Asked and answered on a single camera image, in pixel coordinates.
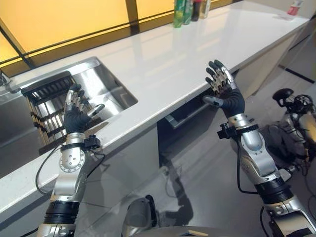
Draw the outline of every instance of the glass window pane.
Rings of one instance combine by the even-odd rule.
[[[128,22],[125,0],[5,0],[0,17],[26,52]]]
[[[18,56],[17,52],[12,48],[9,42],[0,33],[0,62]]]
[[[173,9],[174,0],[136,0],[138,18],[152,16]]]

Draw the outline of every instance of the bottle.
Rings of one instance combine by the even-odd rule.
[[[201,1],[202,0],[194,0],[193,2],[193,13],[192,13],[192,21],[198,21],[199,17],[199,10],[201,8]]]
[[[183,24],[188,25],[191,22],[193,11],[193,0],[186,0],[184,4]]]
[[[173,27],[179,28],[183,23],[183,11],[185,0],[174,0]]]
[[[210,7],[211,7],[211,0],[202,0],[199,17],[202,19],[207,18]]]

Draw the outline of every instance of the robotic arm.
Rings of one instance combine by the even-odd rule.
[[[232,75],[218,60],[209,62],[206,78],[213,96],[204,96],[204,102],[222,108],[228,124],[222,124],[219,137],[237,142],[238,164],[260,195],[274,236],[305,236],[316,234],[316,224],[283,179],[284,170],[278,170],[265,147],[265,140],[244,114],[245,101]]]
[[[89,151],[100,147],[100,141],[94,135],[85,138],[84,127],[104,108],[101,104],[87,114],[83,113],[82,109],[87,103],[83,94],[81,85],[73,84],[66,96],[66,145],[61,149],[59,175],[37,237],[73,237],[75,234],[75,220],[88,176]]]

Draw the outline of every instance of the white countertop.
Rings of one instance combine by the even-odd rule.
[[[209,60],[222,61],[234,71],[308,22],[286,21],[280,10],[241,1],[210,12],[209,17],[180,29],[165,25],[100,46],[15,76],[16,84],[96,56],[137,98],[138,103],[107,120],[97,132],[109,153],[208,88],[204,81]],[[8,208],[35,195],[35,175],[47,154],[0,179],[0,221],[17,208]],[[56,178],[60,153],[44,166],[40,183]]]

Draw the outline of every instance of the kitchen sink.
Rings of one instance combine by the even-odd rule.
[[[19,85],[23,90],[34,85],[52,81],[56,75],[68,74],[73,83],[82,85],[91,107],[104,104],[97,122],[106,125],[105,120],[137,103],[137,99],[96,57],[65,66],[41,77]],[[39,111],[43,117],[61,110],[65,95],[59,100],[47,101],[45,110]],[[19,88],[1,88],[0,93],[0,178],[25,165],[39,156],[39,150],[46,145],[30,115],[30,104]],[[48,126],[62,122],[63,116],[48,119]]]

